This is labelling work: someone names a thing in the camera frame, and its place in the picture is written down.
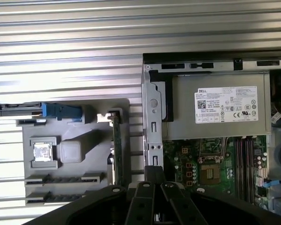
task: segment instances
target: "black plastic part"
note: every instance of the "black plastic part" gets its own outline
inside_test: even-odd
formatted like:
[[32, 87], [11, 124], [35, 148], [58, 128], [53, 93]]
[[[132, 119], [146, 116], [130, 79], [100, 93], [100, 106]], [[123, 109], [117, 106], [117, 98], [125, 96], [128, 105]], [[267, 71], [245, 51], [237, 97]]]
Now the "black plastic part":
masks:
[[[281, 216], [211, 189], [205, 189], [204, 193], [193, 192], [191, 199], [208, 224], [231, 224], [234, 218], [236, 224], [281, 225]], [[211, 211], [212, 215], [225, 212], [228, 216], [214, 217]]]
[[162, 64], [161, 69], [184, 69], [184, 63], [171, 63], [171, 64]]
[[192, 223], [196, 225], [208, 224], [192, 200], [184, 196], [177, 184], [163, 183], [161, 189], [181, 225]]
[[145, 181], [152, 182], [154, 184], [160, 185], [166, 181], [163, 168], [161, 166], [145, 166]]
[[125, 225], [152, 225], [154, 223], [155, 184], [138, 184], [126, 217]]
[[243, 70], [243, 60], [233, 59], [233, 68], [234, 70]]
[[174, 109], [173, 109], [173, 75], [160, 74], [158, 71], [150, 71], [151, 82], [165, 82], [165, 106], [166, 116], [163, 122], [174, 121]]
[[270, 66], [279, 66], [279, 60], [266, 60], [266, 61], [257, 61], [258, 67], [270, 67]]

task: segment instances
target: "green circuit board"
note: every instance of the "green circuit board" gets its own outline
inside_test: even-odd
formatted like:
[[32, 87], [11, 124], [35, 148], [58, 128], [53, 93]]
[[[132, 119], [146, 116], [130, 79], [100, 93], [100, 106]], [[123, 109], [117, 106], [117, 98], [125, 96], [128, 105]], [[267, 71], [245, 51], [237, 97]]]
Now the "green circuit board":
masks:
[[254, 204], [261, 208], [268, 209], [267, 189], [258, 187], [259, 179], [267, 178], [267, 152], [266, 136], [258, 136], [254, 141]]
[[267, 173], [266, 136], [164, 141], [163, 151], [172, 174], [167, 179], [186, 190], [214, 189], [262, 208], [267, 205], [265, 189], [257, 185], [261, 173]]
[[165, 141], [164, 157], [175, 170], [172, 181], [187, 190], [212, 188], [233, 195], [233, 138]]

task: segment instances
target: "corrugated metal surface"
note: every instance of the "corrugated metal surface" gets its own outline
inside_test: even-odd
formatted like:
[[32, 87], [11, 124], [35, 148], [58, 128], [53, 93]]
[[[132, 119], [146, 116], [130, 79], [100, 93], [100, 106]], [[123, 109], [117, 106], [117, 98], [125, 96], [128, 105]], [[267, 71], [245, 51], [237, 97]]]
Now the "corrugated metal surface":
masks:
[[[141, 148], [142, 53], [266, 47], [281, 47], [281, 0], [0, 0], [0, 103], [127, 97]], [[16, 207], [0, 220], [22, 219], [10, 224], [44, 213], [17, 215], [21, 141], [0, 121], [0, 208]]]

